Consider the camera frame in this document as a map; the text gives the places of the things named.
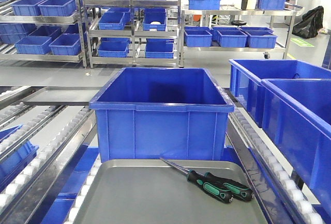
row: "white roller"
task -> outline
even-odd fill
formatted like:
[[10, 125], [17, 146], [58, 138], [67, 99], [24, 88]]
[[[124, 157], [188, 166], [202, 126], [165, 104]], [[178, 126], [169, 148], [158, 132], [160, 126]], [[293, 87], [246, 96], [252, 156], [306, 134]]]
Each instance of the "white roller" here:
[[290, 179], [290, 176], [286, 171], [277, 171], [276, 175], [280, 181]]
[[29, 179], [29, 177], [27, 175], [20, 174], [15, 178], [15, 183], [24, 185], [28, 181], [28, 179]]
[[76, 216], [77, 216], [78, 211], [79, 211], [79, 208], [78, 208], [78, 207], [73, 207], [73, 208], [70, 210], [68, 220], [69, 220], [69, 221], [74, 221], [75, 218], [76, 218]]
[[318, 213], [309, 213], [305, 215], [308, 224], [322, 224], [323, 220]]
[[83, 204], [84, 198], [85, 198], [84, 196], [77, 196], [74, 202], [74, 206], [80, 208], [81, 205]]
[[83, 185], [82, 189], [81, 189], [81, 192], [80, 192], [80, 195], [81, 196], [85, 196], [89, 190], [89, 187], [90, 185]]
[[299, 190], [299, 189], [291, 189], [289, 192], [289, 195], [294, 202], [301, 201], [304, 199], [304, 195], [302, 194], [301, 190]]
[[296, 205], [302, 214], [308, 214], [313, 212], [312, 205], [308, 201], [305, 200], [297, 201]]
[[6, 187], [5, 193], [14, 196], [19, 191], [21, 186], [22, 185], [20, 185], [20, 184], [9, 184]]

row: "black garbage bag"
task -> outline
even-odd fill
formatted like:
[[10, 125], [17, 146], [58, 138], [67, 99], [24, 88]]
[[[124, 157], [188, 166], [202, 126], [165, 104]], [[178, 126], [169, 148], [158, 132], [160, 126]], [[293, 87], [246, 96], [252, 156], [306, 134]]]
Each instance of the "black garbage bag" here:
[[292, 34], [308, 39], [316, 37], [323, 27], [324, 8], [318, 6], [302, 15], [302, 21], [293, 27]]

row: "stainless steel shelf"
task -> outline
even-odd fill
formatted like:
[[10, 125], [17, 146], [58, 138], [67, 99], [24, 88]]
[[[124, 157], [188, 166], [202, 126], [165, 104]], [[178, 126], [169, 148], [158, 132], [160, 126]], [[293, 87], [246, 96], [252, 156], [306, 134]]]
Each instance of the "stainless steel shelf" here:
[[78, 20], [78, 12], [71, 16], [14, 16], [13, 12], [8, 15], [0, 16], [0, 22], [5, 23], [47, 23], [47, 24], [74, 24]]

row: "gray metal tray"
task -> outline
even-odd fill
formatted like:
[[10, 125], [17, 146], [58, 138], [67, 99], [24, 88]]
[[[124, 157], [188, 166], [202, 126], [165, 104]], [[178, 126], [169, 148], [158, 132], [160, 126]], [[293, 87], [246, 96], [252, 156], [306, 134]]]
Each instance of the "gray metal tray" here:
[[[241, 168], [225, 161], [172, 160], [247, 184]], [[224, 204], [186, 181], [161, 160], [102, 164], [74, 224], [267, 223], [256, 199]]]
[[101, 87], [45, 87], [22, 101], [26, 105], [84, 106], [88, 105], [100, 89]]

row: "metal shelving unit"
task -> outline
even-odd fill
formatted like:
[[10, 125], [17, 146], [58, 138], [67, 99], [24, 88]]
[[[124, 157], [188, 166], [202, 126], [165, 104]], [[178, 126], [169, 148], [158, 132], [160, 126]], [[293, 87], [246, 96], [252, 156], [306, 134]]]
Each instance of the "metal shelving unit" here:
[[[52, 61], [52, 62], [72, 62], [79, 63], [83, 61], [83, 66], [87, 67], [87, 58], [85, 52], [85, 44], [83, 38], [83, 15], [82, 11], [75, 11], [71, 16], [67, 17], [50, 17], [50, 16], [15, 16], [9, 1], [0, 7], [0, 23], [34, 23], [34, 24], [55, 24], [66, 25], [78, 23], [81, 52], [75, 56], [69, 55], [53, 55], [51, 53], [45, 55], [37, 54], [18, 54], [13, 44], [2, 44], [0, 46], [0, 59], [4, 60], [22, 60], [22, 61]], [[81, 9], [81, 0], [76, 0], [77, 9]]]
[[[284, 10], [241, 10], [237, 9], [233, 6], [228, 6], [227, 10], [182, 10], [182, 20], [181, 20], [181, 26], [180, 26], [180, 65], [184, 66], [184, 54], [185, 51], [201, 51], [201, 52], [263, 52], [264, 57], [268, 58], [269, 53], [271, 52], [282, 52], [283, 53], [283, 59], [287, 58], [288, 50], [290, 46], [290, 35], [292, 34], [295, 16], [298, 16], [302, 14], [304, 11], [304, 8], [301, 6], [293, 5], [286, 3], [287, 7]], [[295, 11], [292, 9], [289, 9], [288, 7], [295, 7], [298, 8], [299, 11]], [[199, 14], [202, 16], [213, 16], [213, 15], [229, 15], [229, 16], [271, 16], [270, 19], [270, 28], [273, 28], [274, 25], [274, 17], [275, 16], [289, 16], [290, 17], [290, 25], [288, 29], [288, 35], [286, 37], [285, 44], [281, 44], [279, 42], [276, 42], [276, 46], [273, 49], [263, 49], [263, 48], [223, 48], [220, 47], [217, 42], [212, 43], [211, 47], [186, 47], [184, 46], [184, 27], [185, 27], [185, 16], [186, 15], [194, 15]]]
[[[95, 6], [117, 6], [127, 7], [134, 11], [135, 8], [158, 7], [158, 8], [177, 8], [179, 9], [180, 0], [178, 1], [144, 1], [144, 0], [85, 0], [85, 8]], [[176, 25], [167, 25], [166, 31], [143, 31], [142, 19], [140, 12], [138, 16], [131, 17], [131, 24], [127, 25], [124, 30], [100, 30], [98, 29], [99, 18], [94, 17], [88, 28], [88, 47], [90, 66], [93, 64], [122, 64], [122, 65], [151, 65], [151, 66], [178, 66], [179, 65], [179, 18], [168, 18], [176, 20]], [[128, 57], [100, 57], [97, 55], [97, 49], [100, 44], [99, 38], [102, 37], [119, 37], [130, 38], [130, 52]], [[170, 38], [174, 39], [174, 58], [144, 58], [145, 41], [147, 38]]]

